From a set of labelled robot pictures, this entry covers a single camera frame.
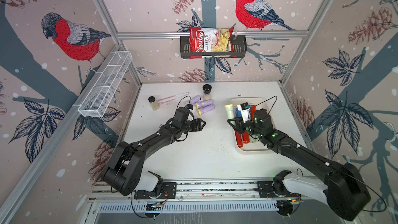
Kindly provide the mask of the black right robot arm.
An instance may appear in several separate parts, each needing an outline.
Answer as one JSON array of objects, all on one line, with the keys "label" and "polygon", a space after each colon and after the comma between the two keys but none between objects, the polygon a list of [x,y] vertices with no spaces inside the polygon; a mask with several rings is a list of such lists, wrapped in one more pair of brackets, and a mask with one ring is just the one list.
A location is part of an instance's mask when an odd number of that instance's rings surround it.
[{"label": "black right robot arm", "polygon": [[248,133],[258,137],[268,149],[293,160],[315,175],[315,178],[307,178],[289,170],[279,172],[272,183],[276,195],[310,197],[328,205],[336,215],[347,221],[353,221],[370,202],[370,193],[355,166],[332,161],[300,145],[273,127],[267,110],[255,111],[253,120],[234,118],[229,119],[228,124],[238,134]]}]

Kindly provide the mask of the blue flashlight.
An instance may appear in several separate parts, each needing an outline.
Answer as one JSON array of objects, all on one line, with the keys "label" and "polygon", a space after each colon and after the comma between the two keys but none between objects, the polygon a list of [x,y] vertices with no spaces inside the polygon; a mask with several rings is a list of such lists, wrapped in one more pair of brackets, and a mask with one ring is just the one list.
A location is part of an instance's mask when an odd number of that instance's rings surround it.
[{"label": "blue flashlight", "polygon": [[235,109],[236,110],[236,117],[240,118],[241,117],[241,112],[238,108]]}]

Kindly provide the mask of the green flashlight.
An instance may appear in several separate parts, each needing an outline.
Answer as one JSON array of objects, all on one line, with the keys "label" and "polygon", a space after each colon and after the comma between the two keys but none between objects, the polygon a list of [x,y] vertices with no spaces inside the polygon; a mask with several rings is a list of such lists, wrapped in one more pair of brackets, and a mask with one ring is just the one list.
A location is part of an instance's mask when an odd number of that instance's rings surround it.
[{"label": "green flashlight", "polygon": [[225,107],[225,110],[227,112],[228,119],[234,119],[235,115],[234,115],[234,106],[233,106],[233,104],[228,104],[228,105],[225,105],[224,107]]}]

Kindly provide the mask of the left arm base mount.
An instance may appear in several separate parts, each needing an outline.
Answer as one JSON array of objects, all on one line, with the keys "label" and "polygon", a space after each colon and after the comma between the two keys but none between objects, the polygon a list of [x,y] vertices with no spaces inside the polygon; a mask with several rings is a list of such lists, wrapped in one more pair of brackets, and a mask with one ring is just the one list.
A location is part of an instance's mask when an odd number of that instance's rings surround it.
[{"label": "left arm base mount", "polygon": [[160,175],[148,171],[142,173],[133,196],[135,200],[168,200],[175,199],[176,191],[176,182],[164,181]]}]

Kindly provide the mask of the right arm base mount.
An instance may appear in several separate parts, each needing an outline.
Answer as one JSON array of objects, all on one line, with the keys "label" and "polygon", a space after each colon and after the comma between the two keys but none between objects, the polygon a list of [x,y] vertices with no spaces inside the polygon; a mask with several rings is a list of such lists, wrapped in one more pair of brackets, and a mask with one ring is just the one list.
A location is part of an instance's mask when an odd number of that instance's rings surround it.
[{"label": "right arm base mount", "polygon": [[291,173],[291,171],[283,170],[272,180],[257,181],[258,189],[256,191],[259,193],[260,198],[300,198],[300,194],[289,192],[283,184],[285,177]]}]

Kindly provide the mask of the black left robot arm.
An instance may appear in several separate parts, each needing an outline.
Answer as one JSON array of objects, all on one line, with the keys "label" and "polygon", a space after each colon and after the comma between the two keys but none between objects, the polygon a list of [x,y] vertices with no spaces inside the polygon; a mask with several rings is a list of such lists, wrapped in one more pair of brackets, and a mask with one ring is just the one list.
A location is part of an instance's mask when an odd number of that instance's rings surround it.
[{"label": "black left robot arm", "polygon": [[152,197],[160,196],[163,191],[163,179],[153,172],[144,172],[144,162],[161,148],[179,142],[183,134],[200,132],[205,125],[206,122],[194,118],[188,108],[178,108],[173,118],[151,136],[130,144],[119,143],[114,148],[100,179],[123,196],[135,191],[145,191]]}]

